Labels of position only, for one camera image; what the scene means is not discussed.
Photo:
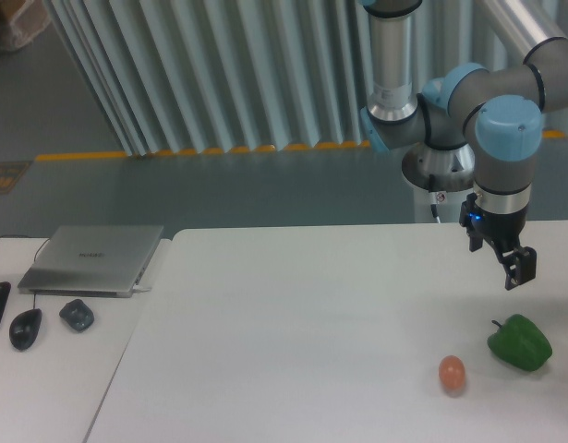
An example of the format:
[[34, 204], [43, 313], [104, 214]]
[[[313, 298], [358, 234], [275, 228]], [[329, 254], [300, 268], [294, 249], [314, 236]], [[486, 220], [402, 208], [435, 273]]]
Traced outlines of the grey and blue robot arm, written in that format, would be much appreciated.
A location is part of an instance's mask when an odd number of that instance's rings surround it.
[[542, 116], [568, 107], [568, 38], [533, 1], [480, 9], [518, 65], [452, 69], [415, 92], [411, 49], [416, 1], [366, 1], [373, 90], [360, 118], [371, 147], [407, 148], [404, 178], [429, 196], [463, 202], [471, 251], [488, 245], [513, 289], [534, 279], [536, 251], [520, 242], [542, 139]]

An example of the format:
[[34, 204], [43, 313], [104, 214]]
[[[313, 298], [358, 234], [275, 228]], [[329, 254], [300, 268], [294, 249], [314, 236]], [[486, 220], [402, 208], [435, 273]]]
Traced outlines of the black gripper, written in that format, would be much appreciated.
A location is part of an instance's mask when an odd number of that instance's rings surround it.
[[527, 206], [516, 212], [499, 214], [482, 209], [477, 201], [476, 194], [468, 194], [460, 211], [459, 223], [466, 229], [469, 251], [478, 251], [484, 243], [496, 251], [505, 271], [507, 291], [534, 280], [537, 251], [530, 246], [521, 246], [519, 238], [526, 224]]

